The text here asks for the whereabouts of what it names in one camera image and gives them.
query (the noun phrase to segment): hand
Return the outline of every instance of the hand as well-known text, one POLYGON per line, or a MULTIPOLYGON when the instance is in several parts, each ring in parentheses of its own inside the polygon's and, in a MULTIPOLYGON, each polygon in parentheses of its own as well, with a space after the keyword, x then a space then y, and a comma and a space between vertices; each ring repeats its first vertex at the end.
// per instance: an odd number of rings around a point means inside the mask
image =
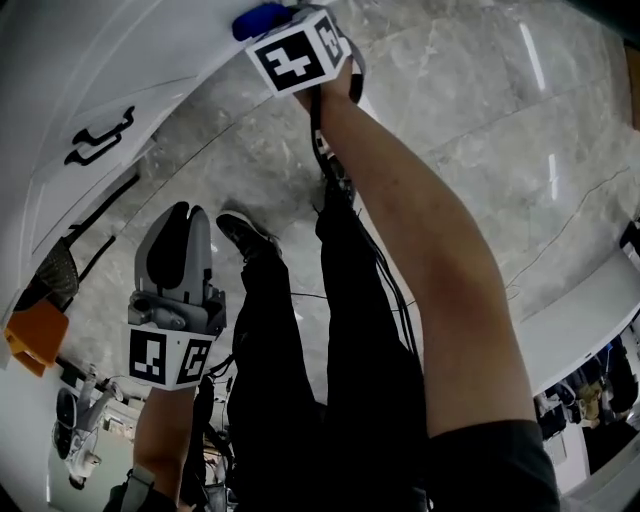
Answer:
MULTIPOLYGON (((347 98, 349 99, 349 90, 351 89, 351 74, 352 74, 352 59, 347 58, 338 76, 329 82, 325 82, 321 85, 322 99, 328 100, 332 97, 347 98)), ((311 90, 303 89, 294 93, 296 99, 300 102, 300 105, 309 112, 311 110, 311 90)))

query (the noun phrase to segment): black sleeve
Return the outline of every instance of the black sleeve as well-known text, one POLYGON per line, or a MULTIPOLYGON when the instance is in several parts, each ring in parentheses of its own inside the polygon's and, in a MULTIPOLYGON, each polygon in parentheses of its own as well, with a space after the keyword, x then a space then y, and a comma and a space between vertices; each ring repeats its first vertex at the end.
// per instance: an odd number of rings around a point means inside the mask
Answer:
POLYGON ((500 421, 434 437, 427 493, 434 510, 558 511, 555 472, 532 421, 500 421))
MULTIPOLYGON (((118 485, 111 489, 109 493, 109 501, 104 507, 103 512, 120 512, 122 508, 122 500, 127 491, 127 484, 118 485)), ((147 494, 147 499, 139 509, 140 512, 176 512, 176 505, 173 500, 167 498, 164 494, 159 493, 155 489, 151 489, 147 494)))

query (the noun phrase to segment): black symbol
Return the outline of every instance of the black symbol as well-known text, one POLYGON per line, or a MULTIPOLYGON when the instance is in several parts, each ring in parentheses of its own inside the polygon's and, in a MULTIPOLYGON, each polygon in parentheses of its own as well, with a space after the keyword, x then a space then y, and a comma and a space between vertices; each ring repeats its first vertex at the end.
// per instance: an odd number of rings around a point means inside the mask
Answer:
POLYGON ((167 337, 158 332, 131 330, 129 374, 142 380, 165 384, 167 337))
POLYGON ((176 384, 200 382, 210 348, 211 340, 189 340, 176 384))
POLYGON ((316 23, 316 31, 320 37, 320 41, 327 50, 327 55, 331 64, 335 68, 342 58, 342 47, 336 31, 333 29, 329 18, 326 16, 316 23))
POLYGON ((296 32, 260 48, 256 55, 278 91, 324 75, 304 32, 296 32))

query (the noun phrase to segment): orange object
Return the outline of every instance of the orange object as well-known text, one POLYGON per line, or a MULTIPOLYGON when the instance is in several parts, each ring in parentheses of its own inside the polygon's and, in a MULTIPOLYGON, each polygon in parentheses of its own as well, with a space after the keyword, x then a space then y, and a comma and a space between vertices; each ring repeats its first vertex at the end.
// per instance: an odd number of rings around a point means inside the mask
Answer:
POLYGON ((13 313, 4 335, 13 357, 42 377, 55 364, 68 325, 69 319, 42 299, 27 311, 13 313))

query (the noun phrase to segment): shoe sole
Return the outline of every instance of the shoe sole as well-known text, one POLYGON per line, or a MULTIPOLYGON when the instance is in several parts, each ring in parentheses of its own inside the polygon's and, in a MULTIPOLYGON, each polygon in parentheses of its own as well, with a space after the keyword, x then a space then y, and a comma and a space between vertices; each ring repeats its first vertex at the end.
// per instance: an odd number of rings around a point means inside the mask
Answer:
POLYGON ((259 224, 257 224, 253 220, 251 220, 244 213, 240 213, 240 212, 235 211, 235 210, 222 210, 218 214, 218 217, 222 217, 223 215, 231 215, 232 217, 235 217, 236 219, 240 219, 241 221, 246 222, 247 224, 249 224, 249 227, 251 229, 253 229, 256 233, 258 233, 258 235, 260 235, 267 242, 269 242, 271 245, 273 245, 276 248, 276 251, 278 251, 278 255, 282 256, 282 250, 280 249, 280 246, 278 245, 276 237, 273 236, 271 233, 269 233, 266 229, 263 229, 259 224))

